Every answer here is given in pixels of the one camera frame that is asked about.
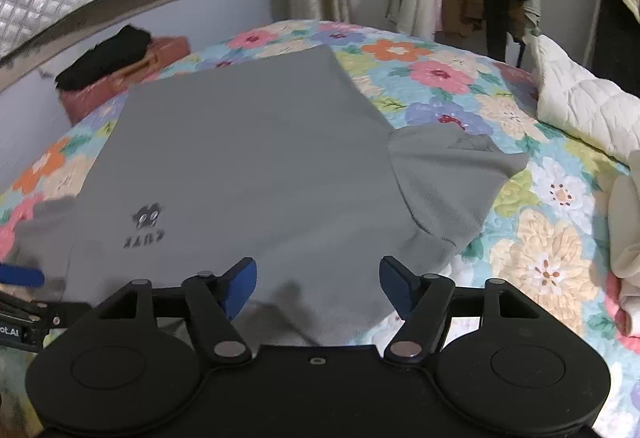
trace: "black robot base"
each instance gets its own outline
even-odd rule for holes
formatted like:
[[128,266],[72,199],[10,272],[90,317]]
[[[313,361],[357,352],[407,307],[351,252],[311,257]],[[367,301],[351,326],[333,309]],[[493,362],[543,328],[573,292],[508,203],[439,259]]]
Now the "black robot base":
[[[86,313],[27,372],[40,438],[595,437],[609,371],[511,284],[457,288],[392,257],[380,283],[406,320],[385,350],[261,347],[231,325],[254,290],[245,258],[178,288],[135,280]],[[478,330],[443,348],[450,320]],[[193,347],[156,317],[186,320]]]

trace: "floral bedspread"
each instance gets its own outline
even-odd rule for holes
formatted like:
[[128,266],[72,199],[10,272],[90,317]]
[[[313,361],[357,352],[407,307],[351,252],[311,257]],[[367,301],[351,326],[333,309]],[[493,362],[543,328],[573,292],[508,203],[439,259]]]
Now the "floral bedspread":
[[[490,135],[505,152],[526,151],[526,170],[496,198],[481,235],[449,267],[462,286],[504,278],[551,312],[607,361],[612,388],[596,423],[606,438],[640,438],[640,339],[618,331],[618,282],[609,272],[607,202],[624,166],[535,119],[532,77],[505,64],[401,34],[349,24],[285,21],[192,54],[157,78],[328,44],[358,89],[400,128],[454,122]],[[77,194],[126,101],[120,95],[71,129],[0,196],[0,258],[35,202]],[[389,316],[358,343],[383,346]],[[477,322],[455,321],[451,334]],[[24,394],[30,355],[0,350],[0,422],[28,434],[38,424]]]

